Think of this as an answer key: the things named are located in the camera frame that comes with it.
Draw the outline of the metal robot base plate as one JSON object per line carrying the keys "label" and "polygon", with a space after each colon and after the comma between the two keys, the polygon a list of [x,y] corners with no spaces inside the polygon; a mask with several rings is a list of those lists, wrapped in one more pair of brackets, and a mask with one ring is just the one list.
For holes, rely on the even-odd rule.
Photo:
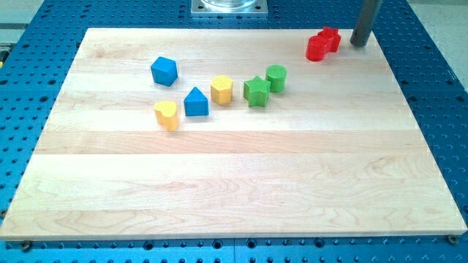
{"label": "metal robot base plate", "polygon": [[191,0],[191,13],[209,15],[267,15],[267,0]]}

